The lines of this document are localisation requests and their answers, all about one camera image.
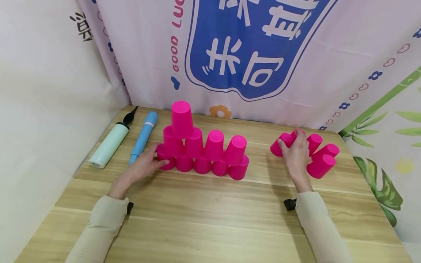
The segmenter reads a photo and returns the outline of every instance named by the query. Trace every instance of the sleeve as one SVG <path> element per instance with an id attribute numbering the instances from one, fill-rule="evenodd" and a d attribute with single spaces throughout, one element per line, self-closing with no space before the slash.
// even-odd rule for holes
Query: sleeve
<path id="1" fill-rule="evenodd" d="M 83 230 L 65 263 L 103 263 L 127 213 L 128 198 L 104 196 L 92 209 Z"/>
<path id="2" fill-rule="evenodd" d="M 318 263 L 351 263 L 351 253 L 315 192 L 297 195 L 297 215 Z"/>

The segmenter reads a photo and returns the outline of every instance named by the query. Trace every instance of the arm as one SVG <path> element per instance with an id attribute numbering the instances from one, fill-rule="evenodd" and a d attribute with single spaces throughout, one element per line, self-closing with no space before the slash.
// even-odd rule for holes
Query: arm
<path id="1" fill-rule="evenodd" d="M 298 192 L 298 220 L 318 263 L 351 263 L 351 253 L 333 224 L 323 199 L 313 191 L 306 173 L 306 165 L 309 163 L 306 136 L 298 129 L 296 132 L 297 139 L 290 148 L 282 140 L 278 142 L 288 173 Z"/>
<path id="2" fill-rule="evenodd" d="M 124 200 L 102 197 L 92 210 L 85 230 L 66 259 L 66 263 L 102 263 L 117 236 L 127 212 Z"/>
<path id="3" fill-rule="evenodd" d="M 169 163 L 154 162 L 158 144 L 142 153 L 138 159 L 112 184 L 108 195 L 102 197 L 92 210 L 83 230 L 65 263 L 103 263 L 112 241 L 117 236 L 127 213 L 127 192 L 133 183 L 152 174 Z"/>
<path id="4" fill-rule="evenodd" d="M 318 193 L 297 195 L 297 215 L 319 263 L 351 263 L 351 253 Z"/>

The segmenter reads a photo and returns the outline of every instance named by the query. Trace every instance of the orange flower print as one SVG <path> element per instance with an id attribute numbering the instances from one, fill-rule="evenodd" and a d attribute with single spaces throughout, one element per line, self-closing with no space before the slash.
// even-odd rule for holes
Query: orange flower print
<path id="1" fill-rule="evenodd" d="M 232 115 L 232 112 L 230 112 L 228 108 L 223 105 L 212 106 L 209 108 L 209 112 L 211 116 L 222 117 L 226 119 L 231 118 Z"/>

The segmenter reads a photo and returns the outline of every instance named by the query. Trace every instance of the wood grain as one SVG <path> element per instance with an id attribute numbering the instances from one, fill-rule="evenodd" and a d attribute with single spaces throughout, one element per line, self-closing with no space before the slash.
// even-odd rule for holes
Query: wood grain
<path id="1" fill-rule="evenodd" d="M 132 109 L 124 108 L 114 122 Z M 149 111 L 138 109 L 128 136 L 105 169 L 90 167 L 87 162 L 82 165 L 16 262 L 65 260 L 96 201 L 126 169 Z M 157 112 L 159 122 L 149 142 L 161 142 L 162 130 L 171 122 L 169 111 Z M 195 115 L 194 122 L 205 135 L 221 130 L 225 145 L 236 134 L 247 138 L 250 165 L 246 177 L 237 182 L 172 170 L 157 172 L 152 179 L 136 184 L 129 192 L 135 206 L 106 262 L 315 262 L 296 213 L 287 212 L 282 204 L 295 196 L 293 184 L 282 160 L 269 150 L 280 133 L 293 128 L 202 115 Z M 312 183 L 354 261 L 410 262 L 339 135 L 304 130 L 320 134 L 323 145 L 334 143 L 341 149 L 337 165 Z"/>

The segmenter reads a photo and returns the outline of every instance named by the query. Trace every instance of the pink plastic cup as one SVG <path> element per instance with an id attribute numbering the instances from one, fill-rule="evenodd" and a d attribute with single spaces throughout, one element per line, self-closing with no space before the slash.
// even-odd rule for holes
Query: pink plastic cup
<path id="1" fill-rule="evenodd" d="M 307 165 L 307 172 L 309 175 L 316 179 L 322 178 L 333 166 L 335 166 L 336 160 L 331 155 L 325 154 L 313 160 L 309 165 Z"/>
<path id="2" fill-rule="evenodd" d="M 312 134 L 307 138 L 307 141 L 309 142 L 309 153 L 312 156 L 320 144 L 322 144 L 323 138 L 318 134 Z"/>
<path id="3" fill-rule="evenodd" d="M 338 155 L 338 153 L 339 148 L 335 144 L 328 143 L 325 147 L 321 148 L 319 151 L 315 152 L 312 155 L 312 160 L 314 161 L 316 159 L 319 159 L 325 154 L 335 157 L 336 155 Z"/>
<path id="4" fill-rule="evenodd" d="M 289 133 L 283 133 L 281 134 L 281 136 L 279 136 L 278 139 L 281 139 L 285 142 L 285 145 L 289 148 L 291 147 L 291 134 Z M 279 157 L 282 157 L 282 149 L 279 146 L 278 140 L 276 140 L 271 146 L 270 146 L 270 151 Z"/>
<path id="5" fill-rule="evenodd" d="M 193 117 L 190 104 L 186 101 L 176 101 L 171 107 L 171 126 L 174 137 L 186 139 L 193 134 Z"/>
<path id="6" fill-rule="evenodd" d="M 171 125 L 164 128 L 163 135 L 166 154 L 171 157 L 182 155 L 184 152 L 183 141 L 174 137 Z"/>
<path id="7" fill-rule="evenodd" d="M 229 165 L 223 160 L 214 161 L 212 164 L 212 172 L 216 176 L 225 176 L 228 173 Z"/>
<path id="8" fill-rule="evenodd" d="M 241 135 L 232 137 L 224 153 L 224 161 L 231 166 L 240 165 L 244 158 L 247 140 Z"/>
<path id="9" fill-rule="evenodd" d="M 194 169 L 198 174 L 206 174 L 211 171 L 211 163 L 208 159 L 196 158 Z"/>
<path id="10" fill-rule="evenodd" d="M 164 144 L 160 144 L 157 148 L 157 155 L 158 155 L 158 160 L 170 160 L 170 163 L 167 165 L 164 165 L 161 167 L 161 170 L 164 171 L 168 171 L 171 170 L 175 167 L 176 165 L 176 159 L 174 157 L 169 156 L 166 152 L 165 152 L 165 146 Z"/>
<path id="11" fill-rule="evenodd" d="M 184 154 L 189 158 L 199 158 L 203 155 L 203 136 L 199 128 L 194 128 L 192 136 L 186 138 Z"/>
<path id="12" fill-rule="evenodd" d="M 292 132 L 291 132 L 291 141 L 292 141 L 292 143 L 291 143 L 291 145 L 295 142 L 295 139 L 297 139 L 297 136 L 298 136 L 298 134 L 297 134 L 297 132 L 296 132 L 296 129 L 294 129 Z"/>
<path id="13" fill-rule="evenodd" d="M 179 170 L 180 172 L 186 173 L 189 172 L 191 169 L 193 169 L 193 159 L 186 157 L 186 156 L 177 156 L 176 158 L 176 167 L 177 170 Z"/>
<path id="14" fill-rule="evenodd" d="M 224 134 L 220 130 L 213 130 L 208 134 L 205 144 L 204 158 L 218 161 L 224 153 Z"/>
<path id="15" fill-rule="evenodd" d="M 243 156 L 243 159 L 238 166 L 230 166 L 228 169 L 229 176 L 234 180 L 241 180 L 245 177 L 245 173 L 247 171 L 249 159 L 247 155 Z"/>

